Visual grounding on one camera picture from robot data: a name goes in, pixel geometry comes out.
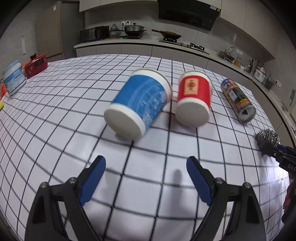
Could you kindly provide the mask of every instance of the range hood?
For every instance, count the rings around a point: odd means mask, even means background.
[[[159,19],[187,23],[211,31],[220,10],[197,0],[158,0]]]

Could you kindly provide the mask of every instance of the pot handle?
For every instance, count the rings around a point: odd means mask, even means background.
[[[162,31],[151,29],[152,32],[162,33]]]

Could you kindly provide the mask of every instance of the beige label on red canister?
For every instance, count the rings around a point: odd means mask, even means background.
[[[189,78],[185,80],[184,95],[198,94],[198,79]]]

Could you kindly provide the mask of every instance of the blue and white plastic jar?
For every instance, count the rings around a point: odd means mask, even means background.
[[[159,72],[136,70],[105,110],[105,121],[117,134],[137,140],[172,100],[172,93],[171,84]]]
[[[23,74],[22,65],[18,60],[9,65],[2,74],[3,83],[10,96],[15,94],[26,83],[26,76]]]

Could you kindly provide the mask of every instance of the checkered tablecloth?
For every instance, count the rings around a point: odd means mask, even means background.
[[[164,74],[174,93],[146,135],[131,142],[106,125],[103,113],[141,67]],[[210,120],[198,129],[182,126],[174,115],[178,79],[186,70],[205,72],[214,85]],[[258,150],[254,133],[272,126],[251,91],[241,86],[257,114],[242,125],[221,92],[223,79],[197,66],[145,56],[95,55],[49,63],[17,94],[6,94],[0,112],[0,207],[12,229],[24,239],[41,182],[63,183],[103,155],[106,172],[84,206],[98,234],[105,241],[188,241],[208,208],[186,170],[186,158],[195,156],[214,177],[253,185],[271,240],[282,227],[288,175]],[[231,206],[215,240],[226,229]]]

